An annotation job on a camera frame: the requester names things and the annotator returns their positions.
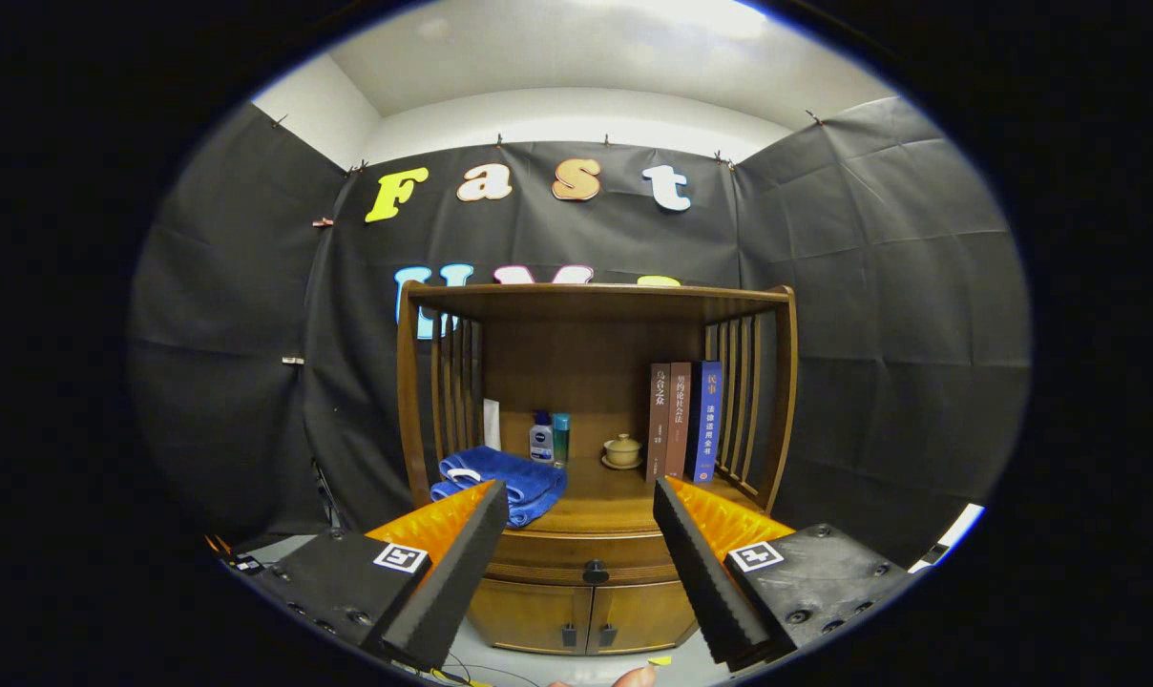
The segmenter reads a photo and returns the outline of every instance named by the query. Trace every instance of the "book spine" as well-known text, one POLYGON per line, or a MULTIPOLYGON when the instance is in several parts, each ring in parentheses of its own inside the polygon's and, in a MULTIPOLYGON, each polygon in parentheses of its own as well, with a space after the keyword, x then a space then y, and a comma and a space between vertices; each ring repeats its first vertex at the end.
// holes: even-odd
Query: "book spine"
POLYGON ((665 474, 683 477, 686 465, 686 435, 691 425, 691 363, 669 365, 669 445, 665 474))
POLYGON ((703 361, 699 365, 700 405, 694 409, 700 418, 695 439, 689 444, 691 482, 711 482, 717 463, 717 437, 721 433, 721 361, 703 361))
POLYGON ((649 380, 646 482, 651 484, 665 474, 665 448, 669 445, 669 363, 654 363, 649 380))

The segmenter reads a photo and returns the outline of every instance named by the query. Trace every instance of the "blue book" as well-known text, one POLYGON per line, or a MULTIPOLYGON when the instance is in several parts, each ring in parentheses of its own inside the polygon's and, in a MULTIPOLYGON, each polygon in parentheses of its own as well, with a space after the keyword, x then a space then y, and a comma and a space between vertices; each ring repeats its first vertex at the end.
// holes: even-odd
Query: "blue book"
POLYGON ((686 436, 686 474, 691 482, 713 482, 721 436, 721 361, 691 364, 691 426, 686 436))

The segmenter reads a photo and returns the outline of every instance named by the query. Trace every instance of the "cabinet knob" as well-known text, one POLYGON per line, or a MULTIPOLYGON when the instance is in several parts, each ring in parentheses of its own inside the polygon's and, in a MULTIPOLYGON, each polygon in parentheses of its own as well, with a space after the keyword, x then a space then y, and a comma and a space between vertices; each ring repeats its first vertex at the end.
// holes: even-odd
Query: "cabinet knob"
POLYGON ((595 558, 595 560, 590 560, 585 565, 585 574, 581 574, 581 579, 587 584, 601 584, 611 579, 611 574, 606 572, 606 564, 595 558))

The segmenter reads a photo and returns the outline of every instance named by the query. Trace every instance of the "white ceiling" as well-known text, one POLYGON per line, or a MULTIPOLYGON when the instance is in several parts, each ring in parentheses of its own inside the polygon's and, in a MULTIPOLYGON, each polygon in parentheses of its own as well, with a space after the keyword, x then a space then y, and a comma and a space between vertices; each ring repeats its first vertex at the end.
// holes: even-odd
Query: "white ceiling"
POLYGON ((895 96, 794 28, 730 0, 440 0, 330 52, 382 116, 520 88, 664 92, 791 130, 895 96))

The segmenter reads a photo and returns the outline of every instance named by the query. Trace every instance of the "blue towel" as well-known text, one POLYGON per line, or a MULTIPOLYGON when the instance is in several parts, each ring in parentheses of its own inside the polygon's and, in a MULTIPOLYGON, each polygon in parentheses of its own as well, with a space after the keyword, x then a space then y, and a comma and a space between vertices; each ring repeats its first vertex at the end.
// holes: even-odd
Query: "blue towel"
POLYGON ((454 469, 473 470, 480 477, 472 474, 451 475, 445 482, 432 485, 432 500, 439 501, 481 482, 503 480, 507 492, 507 522, 511 527, 523 527, 549 512, 559 496, 563 496, 564 489, 568 488, 567 470, 523 460, 489 446, 458 452, 440 461, 442 474, 450 475, 450 470, 454 469))

